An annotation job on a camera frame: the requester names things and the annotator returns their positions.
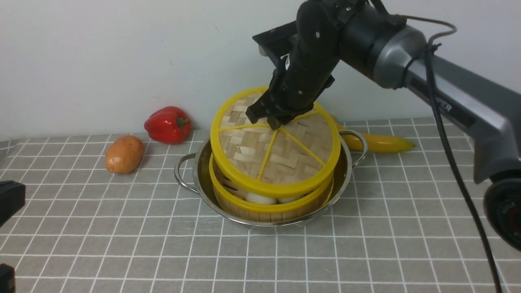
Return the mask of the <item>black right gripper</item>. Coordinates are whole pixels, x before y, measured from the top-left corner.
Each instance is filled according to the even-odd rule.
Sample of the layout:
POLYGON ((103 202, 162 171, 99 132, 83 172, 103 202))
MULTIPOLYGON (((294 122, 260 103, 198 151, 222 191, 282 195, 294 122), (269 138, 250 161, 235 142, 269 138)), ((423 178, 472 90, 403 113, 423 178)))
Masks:
POLYGON ((247 107, 252 124, 266 118, 272 130, 310 112, 334 82, 341 61, 369 75, 369 3, 307 0, 296 20, 253 36, 275 65, 269 88, 247 107))

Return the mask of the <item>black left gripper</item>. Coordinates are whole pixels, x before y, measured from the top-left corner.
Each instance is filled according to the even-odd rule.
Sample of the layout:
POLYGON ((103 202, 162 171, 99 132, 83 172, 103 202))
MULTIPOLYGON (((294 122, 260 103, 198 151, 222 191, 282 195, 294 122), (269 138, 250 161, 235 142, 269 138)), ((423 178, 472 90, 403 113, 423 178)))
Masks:
MULTIPOLYGON (((3 226, 25 205, 25 185, 15 181, 0 182, 0 226, 3 226)), ((0 265, 0 291, 15 292, 15 269, 11 265, 0 265)))

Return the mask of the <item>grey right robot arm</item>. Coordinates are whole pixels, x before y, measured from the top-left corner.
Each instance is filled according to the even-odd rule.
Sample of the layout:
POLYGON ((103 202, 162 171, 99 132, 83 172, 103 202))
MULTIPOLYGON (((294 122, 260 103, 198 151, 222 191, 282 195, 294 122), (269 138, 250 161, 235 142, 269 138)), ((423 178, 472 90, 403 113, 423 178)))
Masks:
POLYGON ((311 111, 339 61, 382 88, 409 89, 474 140, 474 181, 492 183, 484 213, 519 250, 520 94, 434 55, 435 39, 454 26, 426 39, 408 19, 379 0, 306 0, 294 22, 253 37, 276 68, 246 116, 253 124, 266 118, 275 130, 311 111))

